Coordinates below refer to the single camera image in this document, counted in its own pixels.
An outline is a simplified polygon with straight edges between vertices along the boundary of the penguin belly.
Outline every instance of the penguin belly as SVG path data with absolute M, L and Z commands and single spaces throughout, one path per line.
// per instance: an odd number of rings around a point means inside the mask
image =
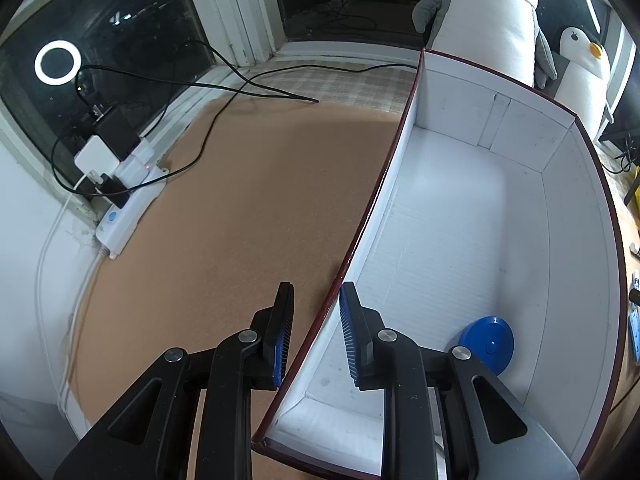
M 607 84 L 581 67 L 570 62 L 554 99 L 575 112 L 591 140 L 598 134 L 607 99 Z
M 533 12 L 525 0 L 451 0 L 432 49 L 533 86 Z

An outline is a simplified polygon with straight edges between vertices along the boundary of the large penguin plush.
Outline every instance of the large penguin plush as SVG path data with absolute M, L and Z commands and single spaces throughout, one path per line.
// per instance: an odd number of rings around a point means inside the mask
M 556 78 L 551 50 L 540 30 L 538 0 L 421 0 L 415 30 L 434 19 L 427 47 L 468 59 L 533 86 L 535 62 Z
M 560 54 L 553 53 L 558 78 L 542 84 L 544 93 L 575 112 L 593 140 L 602 115 L 613 122 L 607 104 L 609 57 L 606 51 L 577 27 L 566 28 L 560 37 Z

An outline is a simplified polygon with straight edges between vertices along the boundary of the triangular cutout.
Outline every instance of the triangular cutout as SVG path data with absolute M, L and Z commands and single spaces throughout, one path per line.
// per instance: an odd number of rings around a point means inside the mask
M 491 442 L 501 444 L 527 433 L 525 423 L 520 420 L 507 401 L 494 390 L 489 381 L 478 376 L 474 379 L 474 388 Z
M 161 388 L 162 380 L 159 378 L 149 381 L 109 426 L 109 435 L 136 446 L 142 444 Z

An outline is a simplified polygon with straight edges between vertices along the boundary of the brown desk mat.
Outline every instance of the brown desk mat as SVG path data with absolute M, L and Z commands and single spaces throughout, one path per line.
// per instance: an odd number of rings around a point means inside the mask
M 207 105 L 164 166 L 197 154 Z M 167 348 L 216 346 L 293 283 L 289 363 L 366 209 L 399 115 L 332 104 L 240 99 L 200 162 L 173 178 L 123 253 L 99 269 L 76 334 L 72 389 L 95 422 Z M 254 392 L 255 431 L 271 392 Z M 254 453 L 254 478 L 308 479 Z

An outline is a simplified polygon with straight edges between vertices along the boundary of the metal screw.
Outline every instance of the metal screw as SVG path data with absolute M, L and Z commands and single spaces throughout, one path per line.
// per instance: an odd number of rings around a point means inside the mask
M 456 346 L 451 353 L 453 354 L 453 357 L 460 359 L 461 361 L 466 361 L 471 357 L 471 350 L 466 346 Z
M 184 355 L 184 351 L 182 350 L 182 348 L 169 348 L 164 353 L 164 358 L 170 363 L 176 363 L 180 359 L 182 359 L 183 355 Z
M 238 339 L 243 343 L 253 343 L 258 339 L 258 335 L 253 330 L 242 330 L 242 332 L 238 334 Z
M 391 343 L 398 339 L 398 334 L 396 334 L 393 330 L 383 328 L 380 332 L 378 332 L 378 338 L 380 339 L 380 341 Z

